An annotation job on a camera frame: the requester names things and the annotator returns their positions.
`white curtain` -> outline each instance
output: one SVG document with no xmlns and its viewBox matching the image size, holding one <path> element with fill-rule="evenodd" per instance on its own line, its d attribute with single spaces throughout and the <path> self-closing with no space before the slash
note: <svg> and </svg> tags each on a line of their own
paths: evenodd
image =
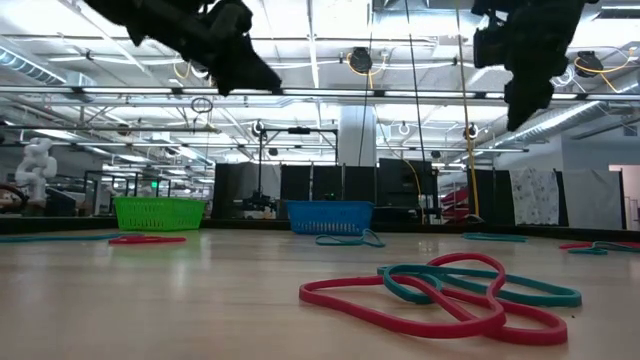
<svg viewBox="0 0 640 360">
<path fill-rule="evenodd" d="M 620 173 L 599 170 L 563 171 L 569 226 L 622 229 Z"/>
<path fill-rule="evenodd" d="M 557 225 L 560 190 L 555 172 L 524 169 L 509 175 L 516 225 Z"/>
</svg>

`teal rubber band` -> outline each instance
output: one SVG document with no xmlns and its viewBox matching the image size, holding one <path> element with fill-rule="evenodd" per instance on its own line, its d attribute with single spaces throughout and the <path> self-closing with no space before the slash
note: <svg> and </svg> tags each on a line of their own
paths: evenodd
<svg viewBox="0 0 640 360">
<path fill-rule="evenodd" d="M 101 241 L 116 239 L 121 236 L 139 236 L 144 234 L 106 234 L 92 236 L 18 236 L 18 237 L 0 237 L 0 244 L 18 244 L 30 242 L 46 242 L 46 241 Z"/>
<path fill-rule="evenodd" d="M 378 272 L 383 272 L 383 276 L 391 276 L 395 273 L 395 266 L 386 267 L 386 268 L 378 268 Z M 448 283 L 465 290 L 469 290 L 475 293 L 484 294 L 487 291 L 487 285 L 476 283 L 473 281 L 460 279 L 457 277 L 453 277 L 450 275 L 466 275 L 473 277 L 481 277 L 494 279 L 498 275 L 494 271 L 487 270 L 473 270 L 473 269 L 459 269 L 459 268 L 449 268 L 449 267 L 441 267 L 441 266 L 429 266 L 429 265 L 414 265 L 412 267 L 412 272 L 419 274 L 429 274 L 435 275 L 439 280 L 444 283 Z M 515 303 L 523 304 L 523 305 L 531 305 L 531 306 L 544 306 L 544 307 L 578 307 L 582 305 L 582 294 L 580 292 L 552 285 L 549 283 L 545 283 L 542 281 L 537 281 L 533 279 L 529 279 L 523 276 L 516 275 L 507 275 L 507 282 L 518 284 L 521 286 L 526 286 L 532 289 L 540 290 L 547 292 L 551 295 L 528 295 L 516 293 L 509 290 L 500 290 L 498 293 L 498 298 L 512 301 Z M 413 291 L 408 290 L 402 285 L 399 285 L 393 282 L 395 286 L 387 287 L 391 292 L 398 295 L 400 298 L 411 301 L 416 304 L 425 303 L 426 295 L 424 294 L 416 294 Z"/>
<path fill-rule="evenodd" d="M 421 266 L 423 265 L 402 264 L 402 265 L 395 265 L 395 266 L 389 266 L 389 267 L 380 267 L 378 268 L 378 275 L 384 275 L 387 269 L 392 269 L 393 271 L 392 275 L 414 276 L 422 281 L 425 281 L 433 285 L 433 287 L 435 287 L 438 291 L 441 291 L 442 281 L 440 281 L 437 277 L 433 275 L 421 274 L 420 273 Z M 389 276 L 385 276 L 383 280 L 384 280 L 384 285 L 387 287 L 387 289 L 389 289 L 389 291 L 391 291 L 392 293 L 394 293 L 396 296 L 398 296 L 403 300 L 420 304 L 420 305 L 433 304 L 434 302 L 429 296 L 425 295 L 422 292 L 414 292 L 402 286 L 393 286 L 394 284 L 397 284 L 397 283 L 395 281 L 390 281 L 392 280 L 391 274 Z"/>
<path fill-rule="evenodd" d="M 518 236 L 518 235 L 464 233 L 462 234 L 462 237 L 467 240 L 527 242 L 527 238 L 525 236 Z"/>
<path fill-rule="evenodd" d="M 608 250 L 640 253 L 640 249 L 638 248 L 616 244 L 608 241 L 596 241 L 593 243 L 593 245 L 591 245 L 590 248 L 569 249 L 568 252 L 571 254 L 607 255 L 609 253 Z"/>
<path fill-rule="evenodd" d="M 374 238 L 375 242 L 371 242 L 371 241 L 367 241 L 367 235 Z M 360 238 L 356 239 L 356 240 L 347 240 L 347 239 L 340 239 L 337 237 L 333 237 L 331 235 L 319 235 L 318 237 L 316 237 L 316 245 L 320 245 L 320 246 L 361 246 L 361 245 L 368 245 L 371 247 L 375 247 L 375 248 L 383 248 L 385 246 L 387 246 L 387 244 L 385 244 L 382 240 L 380 240 L 380 238 L 378 237 L 378 235 L 369 230 L 369 229 L 365 229 L 362 232 L 362 236 L 360 236 Z"/>
</svg>

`ceiling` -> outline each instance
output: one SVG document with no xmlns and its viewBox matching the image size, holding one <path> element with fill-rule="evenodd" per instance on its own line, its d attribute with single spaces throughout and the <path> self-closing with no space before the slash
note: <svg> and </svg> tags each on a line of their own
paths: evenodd
<svg viewBox="0 0 640 360">
<path fill-rule="evenodd" d="M 78 11 L 69 6 L 71 0 L 3 0 L 0 2 L 0 34 L 25 56 L 42 61 L 43 66 L 58 74 L 78 72 L 95 81 L 96 86 L 117 87 L 204 87 L 206 81 L 193 72 L 187 74 L 188 64 L 182 62 L 175 51 L 154 41 L 146 40 L 136 48 L 127 38 L 124 28 L 115 26 L 81 1 Z M 460 91 L 463 83 L 469 91 L 502 92 L 511 74 L 503 69 L 477 70 L 473 68 L 473 33 L 480 18 L 468 11 L 462 17 L 462 60 L 458 47 L 455 12 L 449 10 L 413 11 L 411 26 L 397 13 L 379 16 L 374 25 L 368 25 L 370 0 L 245 0 L 253 11 L 251 36 L 257 53 L 276 68 L 285 88 L 305 89 L 367 89 L 367 77 L 358 76 L 341 59 L 355 46 L 371 47 L 378 72 L 372 79 L 374 89 L 414 89 L 423 91 Z M 431 6 L 455 3 L 431 1 Z M 463 5 L 469 1 L 461 0 Z M 635 18 L 598 18 L 602 6 L 640 6 L 640 1 L 607 1 L 588 5 L 568 51 L 571 61 L 578 51 L 595 51 L 605 68 L 612 69 L 626 63 L 626 67 L 609 75 L 615 82 L 640 63 L 632 49 L 640 44 L 640 20 Z M 110 39 L 105 39 L 102 30 Z M 416 63 L 415 72 L 412 64 Z M 453 65 L 453 59 L 464 66 Z M 12 70 L 0 67 L 0 80 L 4 85 L 42 85 Z M 606 84 L 601 77 L 575 81 L 558 80 L 557 92 L 604 92 Z M 34 106 L 44 108 L 61 117 L 46 118 L 59 124 L 77 123 L 91 118 L 91 126 L 113 126 L 128 123 L 134 127 L 166 128 L 163 139 L 175 143 L 189 143 L 213 161 L 244 161 L 256 156 L 257 150 L 207 148 L 209 145 L 252 144 L 251 127 L 258 120 L 269 127 L 337 128 L 344 102 L 330 98 L 293 99 L 277 97 L 211 98 L 216 104 L 209 114 L 197 114 L 188 106 L 192 98 L 167 99 L 162 96 L 137 95 L 132 100 L 147 101 L 145 106 L 120 106 L 123 99 L 115 95 L 98 95 L 95 104 L 104 106 L 70 106 L 61 96 L 22 96 Z M 153 106 L 149 101 L 163 105 Z M 418 109 L 415 100 L 385 102 L 377 100 L 372 106 L 379 122 L 379 136 L 392 146 L 419 144 L 417 129 Z M 479 129 L 494 131 L 492 125 L 504 119 L 507 108 L 501 101 L 474 102 L 468 107 L 469 121 Z M 465 111 L 459 101 L 424 101 L 419 107 L 425 145 L 452 147 L 463 141 Z M 213 133 L 177 133 L 171 129 L 211 124 L 222 131 Z M 134 132 L 127 136 L 113 133 L 83 133 L 83 138 L 100 137 L 101 141 L 152 142 L 153 132 Z M 281 134 L 272 145 L 329 145 L 319 136 Z M 117 153 L 109 147 L 102 148 Z M 166 157 L 159 148 L 136 149 L 137 155 L 176 163 L 176 157 Z M 380 156 L 392 156 L 379 151 Z M 406 157 L 421 158 L 417 151 L 406 151 Z M 332 150 L 304 150 L 281 152 L 272 160 L 314 160 L 333 158 Z M 127 162 L 122 158 L 116 162 Z"/>
</svg>

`wooden floor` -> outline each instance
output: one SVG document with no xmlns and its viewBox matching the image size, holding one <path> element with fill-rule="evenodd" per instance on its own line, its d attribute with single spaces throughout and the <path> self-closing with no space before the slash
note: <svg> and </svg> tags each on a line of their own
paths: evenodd
<svg viewBox="0 0 640 360">
<path fill-rule="evenodd" d="M 381 234 L 388 247 L 374 249 L 318 247 L 312 237 L 290 232 L 186 235 L 183 246 L 0 246 L 0 358 L 640 358 L 640 255 L 567 255 L 557 249 L 562 242 L 546 239 L 511 244 Z M 371 275 L 380 265 L 425 263 L 452 252 L 485 253 L 510 273 L 581 291 L 581 309 L 550 310 L 566 320 L 569 343 L 418 339 L 298 300 L 305 282 Z M 435 305 L 410 305 L 383 288 L 331 293 L 411 319 L 453 321 Z M 522 319 L 509 323 L 527 326 Z"/>
</svg>

